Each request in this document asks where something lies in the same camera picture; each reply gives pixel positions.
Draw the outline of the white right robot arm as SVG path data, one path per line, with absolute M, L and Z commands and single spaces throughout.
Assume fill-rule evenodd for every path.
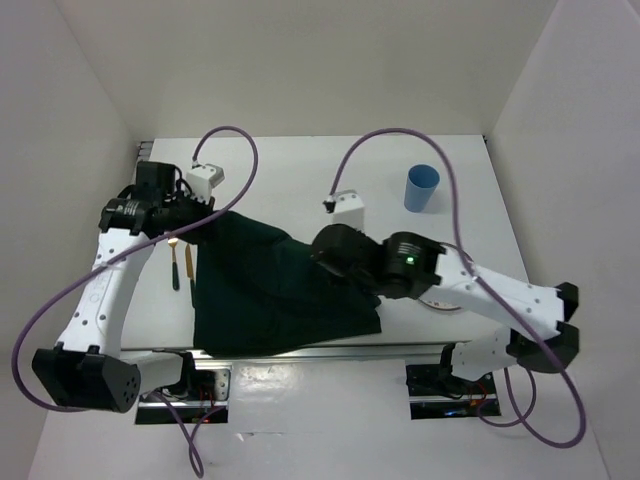
M 465 267 L 455 248 L 411 232 L 378 243 L 333 224 L 316 235 L 311 252 L 329 272 L 374 295 L 444 302 L 499 323 L 485 337 L 443 348 L 436 379 L 448 392 L 512 365 L 556 374 L 580 351 L 579 330 L 570 322 L 579 290 L 571 283 L 542 287 Z

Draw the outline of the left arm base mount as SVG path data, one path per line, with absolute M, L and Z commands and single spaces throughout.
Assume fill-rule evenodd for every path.
M 231 369 L 228 366 L 198 368 L 196 359 L 188 351 L 172 351 L 181 357 L 179 379 L 139 396 L 135 424 L 176 424 L 169 402 L 185 424 L 225 424 L 229 418 Z

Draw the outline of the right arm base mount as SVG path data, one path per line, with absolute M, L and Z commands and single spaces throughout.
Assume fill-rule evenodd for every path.
M 477 417 L 478 408 L 488 417 L 501 415 L 492 374 L 468 381 L 440 376 L 435 364 L 408 364 L 405 370 L 412 420 Z

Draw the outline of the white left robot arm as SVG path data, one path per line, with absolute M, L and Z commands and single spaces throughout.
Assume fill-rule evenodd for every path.
M 142 162 L 135 181 L 101 211 L 94 269 L 67 327 L 51 349 L 38 349 L 32 370 L 60 408 L 128 412 L 139 394 L 159 386 L 176 399 L 198 387 L 198 374 L 181 354 L 121 359 L 126 315 L 153 249 L 145 243 L 213 212 L 219 166 Z

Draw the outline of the dark green cloth placemat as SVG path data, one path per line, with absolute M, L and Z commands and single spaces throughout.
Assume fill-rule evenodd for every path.
M 333 277 L 287 232 L 223 214 L 197 243 L 193 345 L 223 357 L 270 356 L 378 334 L 379 299 Z

